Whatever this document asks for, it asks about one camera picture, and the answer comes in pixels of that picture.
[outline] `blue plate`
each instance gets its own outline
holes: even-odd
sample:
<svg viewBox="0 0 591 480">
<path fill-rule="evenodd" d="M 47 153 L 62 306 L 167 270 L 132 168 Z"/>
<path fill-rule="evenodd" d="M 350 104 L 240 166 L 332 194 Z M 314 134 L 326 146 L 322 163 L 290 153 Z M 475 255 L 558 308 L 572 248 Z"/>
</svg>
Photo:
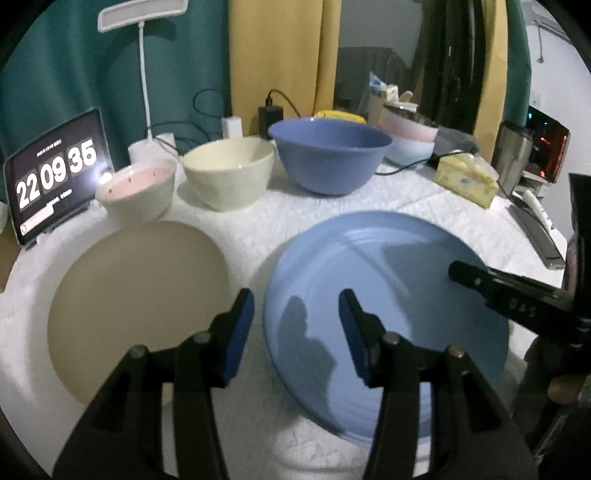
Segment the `blue plate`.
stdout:
<svg viewBox="0 0 591 480">
<path fill-rule="evenodd" d="M 455 236 L 392 212 L 342 215 L 289 244 L 265 293 L 265 336 L 285 386 L 314 421 L 371 446 L 382 390 L 366 388 L 355 373 L 338 314 L 344 288 L 352 288 L 387 330 L 416 345 L 440 351 L 461 346 L 495 385 L 505 366 L 508 322 L 478 293 L 449 280 L 454 260 L 483 267 Z M 424 385 L 423 435 L 429 392 Z"/>
</svg>

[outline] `yellow curtain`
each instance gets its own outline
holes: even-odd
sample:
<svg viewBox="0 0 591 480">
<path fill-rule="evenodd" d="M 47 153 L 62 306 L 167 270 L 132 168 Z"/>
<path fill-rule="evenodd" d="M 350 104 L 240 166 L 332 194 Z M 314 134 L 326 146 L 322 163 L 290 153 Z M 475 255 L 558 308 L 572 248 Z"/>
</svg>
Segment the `yellow curtain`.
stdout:
<svg viewBox="0 0 591 480">
<path fill-rule="evenodd" d="M 230 0 L 233 114 L 258 133 L 258 107 L 282 90 L 304 116 L 333 106 L 341 0 Z M 279 95 L 286 118 L 295 113 Z"/>
<path fill-rule="evenodd" d="M 482 147 L 480 154 L 492 160 L 496 134 L 503 120 L 507 88 L 507 6 L 505 0 L 482 2 L 486 35 L 486 57 L 480 107 L 474 136 Z"/>
</svg>

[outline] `table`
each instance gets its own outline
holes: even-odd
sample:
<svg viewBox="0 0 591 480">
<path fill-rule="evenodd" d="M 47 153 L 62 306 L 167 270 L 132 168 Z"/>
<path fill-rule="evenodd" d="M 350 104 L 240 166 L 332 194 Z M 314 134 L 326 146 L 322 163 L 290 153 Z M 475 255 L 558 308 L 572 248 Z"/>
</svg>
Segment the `table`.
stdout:
<svg viewBox="0 0 591 480">
<path fill-rule="evenodd" d="M 213 392 L 220 441 L 232 479 L 317 480 L 361 478 L 367 452 L 307 420 L 284 391 L 267 354 L 261 325 L 267 281 L 287 242 L 341 213 L 390 210 L 433 222 L 466 242 L 490 267 L 559 286 L 562 271 L 547 270 L 509 215 L 507 200 L 489 210 L 448 192 L 422 167 L 374 177 L 342 198 L 318 198 L 295 186 L 277 167 L 269 191 L 246 210 L 216 213 L 192 195 L 177 172 L 165 220 L 193 225 L 210 235 L 226 256 L 233 293 L 241 286 L 256 298 L 255 320 L 238 376 Z M 53 371 L 47 347 L 51 300 L 69 267 L 83 252 L 115 231 L 99 206 L 59 226 L 40 244 L 20 253 L 0 294 L 0 405 L 17 435 L 48 472 L 82 407 Z M 521 360 L 534 335 L 515 326 L 505 376 L 499 387 L 509 402 L 524 372 Z M 171 407 L 163 412 L 163 452 L 175 473 Z"/>
</svg>

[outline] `clock digit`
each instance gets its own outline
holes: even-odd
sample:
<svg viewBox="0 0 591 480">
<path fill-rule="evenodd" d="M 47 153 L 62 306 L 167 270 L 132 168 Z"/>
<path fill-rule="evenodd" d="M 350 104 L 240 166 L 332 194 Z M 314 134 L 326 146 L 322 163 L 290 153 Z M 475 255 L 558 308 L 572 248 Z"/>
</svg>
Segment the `clock digit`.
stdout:
<svg viewBox="0 0 591 480">
<path fill-rule="evenodd" d="M 53 170 L 49 163 L 44 163 L 41 166 L 41 185 L 45 190 L 51 190 L 53 187 Z"/>
<path fill-rule="evenodd" d="M 51 163 L 56 182 L 61 183 L 66 179 L 66 163 L 62 157 L 56 157 Z"/>
<path fill-rule="evenodd" d="M 82 170 L 84 164 L 82 163 L 80 149 L 78 147 L 72 147 L 68 150 L 68 158 L 72 160 L 72 165 L 70 166 L 70 171 L 72 173 L 78 173 L 80 170 Z"/>
<path fill-rule="evenodd" d="M 37 175 L 34 173 L 30 173 L 27 177 L 27 186 L 31 187 L 31 193 L 29 193 L 29 199 L 31 201 L 37 200 L 41 193 L 39 193 L 39 188 L 37 187 Z"/>
<path fill-rule="evenodd" d="M 96 150 L 92 147 L 92 139 L 82 142 L 82 158 L 84 159 L 84 165 L 90 167 L 95 164 L 96 161 Z"/>
<path fill-rule="evenodd" d="M 18 202 L 18 207 L 22 210 L 27 205 L 29 205 L 29 199 L 27 198 L 27 186 L 25 185 L 25 182 L 18 182 L 17 195 L 21 196 L 21 199 Z"/>
</svg>

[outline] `plate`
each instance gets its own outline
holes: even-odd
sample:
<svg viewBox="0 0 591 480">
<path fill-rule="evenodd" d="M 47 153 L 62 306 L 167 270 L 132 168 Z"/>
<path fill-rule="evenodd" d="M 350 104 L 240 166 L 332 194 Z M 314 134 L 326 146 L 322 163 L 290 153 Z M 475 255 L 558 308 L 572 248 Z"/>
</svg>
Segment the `plate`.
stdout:
<svg viewBox="0 0 591 480">
<path fill-rule="evenodd" d="M 338 299 L 352 288 L 364 310 L 418 346 L 466 350 L 494 385 L 505 366 L 509 326 L 477 293 L 449 280 L 454 260 L 483 267 L 460 239 L 419 218 L 358 212 L 296 237 L 265 292 L 272 361 L 292 396 L 328 431 L 370 447 L 382 389 L 355 373 Z M 421 434 L 428 436 L 430 389 L 421 386 Z"/>
<path fill-rule="evenodd" d="M 205 233 L 176 222 L 125 228 L 87 250 L 51 304 L 49 354 L 84 406 L 137 344 L 177 346 L 230 306 L 228 268 Z"/>
</svg>

